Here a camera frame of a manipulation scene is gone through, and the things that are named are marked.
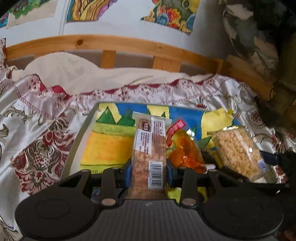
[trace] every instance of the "cereal snack in container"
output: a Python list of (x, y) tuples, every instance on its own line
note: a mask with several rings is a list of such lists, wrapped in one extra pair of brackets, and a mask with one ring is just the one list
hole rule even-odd
[(188, 125), (182, 118), (174, 121), (167, 130), (167, 155), (175, 167), (189, 167), (197, 173), (206, 171), (194, 133), (188, 130)]
[(132, 152), (132, 180), (128, 198), (163, 199), (165, 183), (165, 126), (171, 120), (134, 112), (136, 134)]
[(268, 171), (259, 149), (243, 126), (225, 127), (209, 133), (223, 164), (249, 178), (251, 182)]

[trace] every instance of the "blue painted sky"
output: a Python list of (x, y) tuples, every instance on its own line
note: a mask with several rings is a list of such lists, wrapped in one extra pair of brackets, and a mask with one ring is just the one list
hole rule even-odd
[[(124, 113), (129, 109), (131, 112), (140, 112), (147, 113), (148, 109), (145, 104), (132, 104), (132, 103), (117, 103), (116, 104), (119, 113), (124, 115)], [(190, 128), (197, 126), (196, 130), (196, 139), (201, 139), (201, 119), (204, 111), (202, 110), (193, 110), (181, 107), (169, 107), (170, 119), (174, 120), (177, 117), (182, 117)], [(234, 125), (239, 125), (238, 120), (233, 120)]]

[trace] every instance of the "round logo on wrapper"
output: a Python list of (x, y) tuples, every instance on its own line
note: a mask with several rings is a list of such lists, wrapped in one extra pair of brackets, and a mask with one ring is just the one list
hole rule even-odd
[(150, 131), (150, 126), (149, 126), (148, 122), (143, 121), (143, 123), (142, 123), (142, 129), (144, 131)]

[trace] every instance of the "flower painting on wall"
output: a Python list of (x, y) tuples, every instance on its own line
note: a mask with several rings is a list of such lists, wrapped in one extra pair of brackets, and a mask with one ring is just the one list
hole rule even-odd
[(53, 17), (57, 2), (58, 0), (20, 0), (7, 12), (6, 27), (10, 28), (26, 22)]
[(156, 4), (141, 20), (191, 33), (200, 0), (153, 0)]
[(7, 24), (7, 19), (8, 19), (8, 12), (5, 13), (2, 17), (0, 17), (0, 28), (5, 27)]
[(70, 0), (67, 22), (97, 21), (117, 0)]
[(15, 4), (9, 12), (15, 16), (15, 19), (18, 19), (20, 16), (26, 16), (33, 9), (49, 1), (50, 0), (21, 0)]

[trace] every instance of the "red label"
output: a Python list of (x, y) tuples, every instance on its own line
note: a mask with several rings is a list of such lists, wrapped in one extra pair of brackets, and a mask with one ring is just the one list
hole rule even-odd
[(185, 126), (185, 122), (183, 120), (178, 120), (176, 123), (174, 123), (166, 132), (167, 140), (166, 144), (167, 146), (172, 145), (172, 136), (180, 129), (182, 129)]

